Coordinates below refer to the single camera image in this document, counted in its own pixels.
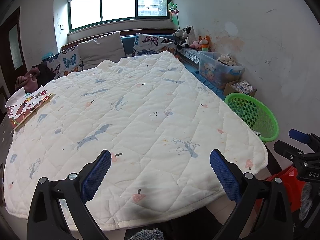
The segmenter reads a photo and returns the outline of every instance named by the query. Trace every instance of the tree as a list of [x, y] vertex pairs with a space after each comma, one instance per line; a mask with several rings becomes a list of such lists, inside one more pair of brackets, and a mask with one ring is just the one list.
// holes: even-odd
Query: tree
[[167, 16], [168, 11], [168, 1], [161, 0], [159, 5], [159, 16]]

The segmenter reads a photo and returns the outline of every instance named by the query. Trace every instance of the gray rug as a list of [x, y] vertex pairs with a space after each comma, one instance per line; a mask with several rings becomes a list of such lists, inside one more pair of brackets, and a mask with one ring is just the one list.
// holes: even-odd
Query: gray rug
[[13, 128], [6, 115], [0, 125], [0, 164], [5, 163], [12, 144]]

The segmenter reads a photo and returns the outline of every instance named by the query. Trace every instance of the orange fox plush toy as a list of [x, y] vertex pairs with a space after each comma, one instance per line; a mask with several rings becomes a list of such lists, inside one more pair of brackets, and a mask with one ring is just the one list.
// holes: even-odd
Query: orange fox plush toy
[[200, 44], [202, 45], [202, 51], [210, 51], [210, 37], [206, 35], [205, 37], [199, 36]]

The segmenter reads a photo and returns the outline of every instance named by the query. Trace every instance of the white plush toy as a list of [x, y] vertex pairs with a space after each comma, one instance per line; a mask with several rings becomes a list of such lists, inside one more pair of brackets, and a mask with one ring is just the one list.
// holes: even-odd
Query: white plush toy
[[181, 40], [185, 40], [187, 37], [183, 36], [183, 33], [186, 31], [186, 29], [177, 30], [175, 33], [172, 33], [173, 36], [180, 38]]
[[193, 44], [194, 41], [197, 40], [193, 26], [187, 26], [186, 31], [183, 33], [183, 37], [187, 37], [186, 42], [184, 42], [182, 45], [178, 45], [178, 49], [188, 48], [191, 44]]

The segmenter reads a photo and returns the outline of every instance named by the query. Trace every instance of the floor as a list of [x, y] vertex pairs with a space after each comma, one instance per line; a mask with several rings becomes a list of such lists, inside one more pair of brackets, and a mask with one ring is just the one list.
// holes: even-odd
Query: floor
[[[13, 130], [12, 130], [9, 118], [6, 116], [0, 125], [0, 163], [5, 163], [6, 161], [9, 148], [12, 143], [12, 135], [13, 135]], [[268, 171], [268, 169], [264, 168], [258, 174], [256, 174], [256, 178], [265, 179], [270, 175], [271, 174]], [[212, 214], [214, 214], [216, 219], [222, 224], [225, 223], [225, 221], [233, 211], [234, 207], [235, 207], [235, 202], [228, 200], [226, 195], [207, 205], [207, 209]], [[9, 215], [4, 207], [0, 208], [0, 213], [6, 219], [6, 221], [11, 226], [11, 228], [16, 233], [16, 235], [21, 240], [26, 240], [27, 220], [19, 219], [17, 217]], [[255, 221], [255, 218], [256, 218], [256, 213], [255, 211], [252, 211], [240, 237], [245, 237], [249, 234], [252, 228], [252, 225]], [[109, 231], [109, 232], [105, 232], [105, 234], [109, 238], [109, 240], [123, 240], [125, 230]], [[79, 240], [82, 240], [78, 232], [73, 232], [73, 236]]]

